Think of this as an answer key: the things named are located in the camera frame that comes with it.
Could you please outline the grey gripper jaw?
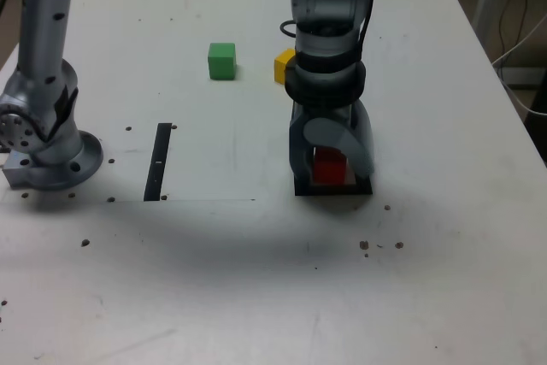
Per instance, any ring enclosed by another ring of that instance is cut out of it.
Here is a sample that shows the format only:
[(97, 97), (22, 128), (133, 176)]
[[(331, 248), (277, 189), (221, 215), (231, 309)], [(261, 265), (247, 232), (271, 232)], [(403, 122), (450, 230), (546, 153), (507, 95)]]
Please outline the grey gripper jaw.
[(326, 117), (309, 120), (304, 126), (303, 136), (313, 146), (339, 150), (357, 177), (366, 179), (373, 174), (371, 123), (362, 103), (352, 105), (349, 121)]

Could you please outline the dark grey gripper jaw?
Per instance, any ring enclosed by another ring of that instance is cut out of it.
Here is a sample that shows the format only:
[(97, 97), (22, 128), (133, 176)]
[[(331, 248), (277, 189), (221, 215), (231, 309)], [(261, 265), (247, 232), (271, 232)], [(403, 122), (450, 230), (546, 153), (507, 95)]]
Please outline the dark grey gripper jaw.
[(309, 111), (304, 106), (292, 105), (289, 126), (289, 161), (296, 185), (310, 185), (313, 171), (312, 144), (304, 137), (304, 126), (311, 119)]

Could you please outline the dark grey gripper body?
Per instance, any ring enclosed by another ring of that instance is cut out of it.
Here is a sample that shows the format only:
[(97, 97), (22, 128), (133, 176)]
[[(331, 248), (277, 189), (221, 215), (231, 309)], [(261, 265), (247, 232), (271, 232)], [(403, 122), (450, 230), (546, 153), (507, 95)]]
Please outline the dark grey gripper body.
[(300, 106), (298, 109), (298, 117), (304, 118), (305, 121), (309, 121), (314, 118), (327, 118), (340, 123), (350, 123), (352, 108), (350, 105), (336, 109)]

